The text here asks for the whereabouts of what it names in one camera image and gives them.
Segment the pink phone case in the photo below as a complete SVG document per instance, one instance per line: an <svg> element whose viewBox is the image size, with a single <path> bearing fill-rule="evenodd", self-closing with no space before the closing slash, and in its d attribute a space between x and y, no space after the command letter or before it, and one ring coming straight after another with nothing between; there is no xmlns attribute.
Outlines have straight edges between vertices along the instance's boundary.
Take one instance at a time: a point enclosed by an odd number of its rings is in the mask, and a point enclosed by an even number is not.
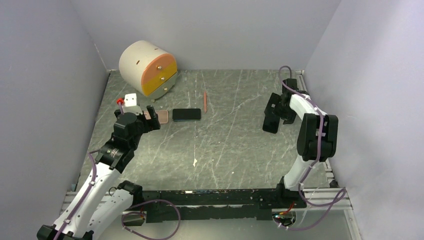
<svg viewBox="0 0 424 240"><path fill-rule="evenodd" d="M169 113L167 110L158 110L155 113L157 114L157 118L160 125L165 125L169 122ZM147 110L144 111L143 114L147 120L151 119L151 115L149 114Z"/></svg>

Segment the black screen white phone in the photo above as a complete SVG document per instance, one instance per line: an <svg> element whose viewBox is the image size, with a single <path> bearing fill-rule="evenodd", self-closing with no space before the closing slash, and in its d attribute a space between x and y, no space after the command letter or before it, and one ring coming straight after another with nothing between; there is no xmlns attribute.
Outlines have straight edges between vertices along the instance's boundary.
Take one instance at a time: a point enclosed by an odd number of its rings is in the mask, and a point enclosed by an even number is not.
<svg viewBox="0 0 424 240"><path fill-rule="evenodd" d="M174 108L172 110L172 120L181 121L199 121L202 117L200 108Z"/></svg>

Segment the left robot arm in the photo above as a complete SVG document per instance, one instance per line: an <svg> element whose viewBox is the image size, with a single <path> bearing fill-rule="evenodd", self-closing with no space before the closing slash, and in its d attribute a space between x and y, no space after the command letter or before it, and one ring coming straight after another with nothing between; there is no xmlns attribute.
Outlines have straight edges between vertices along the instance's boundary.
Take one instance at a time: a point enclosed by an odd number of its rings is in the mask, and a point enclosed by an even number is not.
<svg viewBox="0 0 424 240"><path fill-rule="evenodd" d="M107 191L134 158L141 136L159 130L161 124L153 106L144 112L115 111L116 122L110 139L96 151L88 154L92 170L70 205L52 225L42 225L36 237L39 240L98 240L106 228L126 209L142 206L143 188L123 181L105 203Z"/></svg>

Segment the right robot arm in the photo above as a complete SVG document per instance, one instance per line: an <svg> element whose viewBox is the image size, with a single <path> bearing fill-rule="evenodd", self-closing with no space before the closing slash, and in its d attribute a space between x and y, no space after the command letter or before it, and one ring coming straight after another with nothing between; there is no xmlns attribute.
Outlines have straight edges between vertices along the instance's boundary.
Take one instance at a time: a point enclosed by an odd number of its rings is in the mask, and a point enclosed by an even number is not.
<svg viewBox="0 0 424 240"><path fill-rule="evenodd" d="M310 95L298 88L297 80L282 81L281 94L272 93L264 110L262 129L276 134L280 121L292 124L301 119L296 142L297 157L289 172L282 177L283 189L275 193L275 202L282 208L295 199L293 192L302 190L306 176L318 164L336 153L338 123L336 115L327 114L312 100Z"/></svg>

